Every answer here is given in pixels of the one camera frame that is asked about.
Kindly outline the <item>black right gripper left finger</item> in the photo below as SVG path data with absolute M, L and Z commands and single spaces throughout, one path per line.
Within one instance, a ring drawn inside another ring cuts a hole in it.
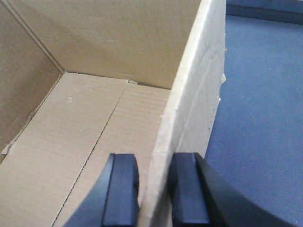
M 134 154 L 114 154 L 67 227 L 135 227 L 139 205 L 139 172 Z

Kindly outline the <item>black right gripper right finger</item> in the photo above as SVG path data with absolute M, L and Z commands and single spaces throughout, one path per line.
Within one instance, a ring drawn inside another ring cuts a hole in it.
M 300 160 L 275 152 L 176 152 L 168 189 L 175 227 L 300 227 Z

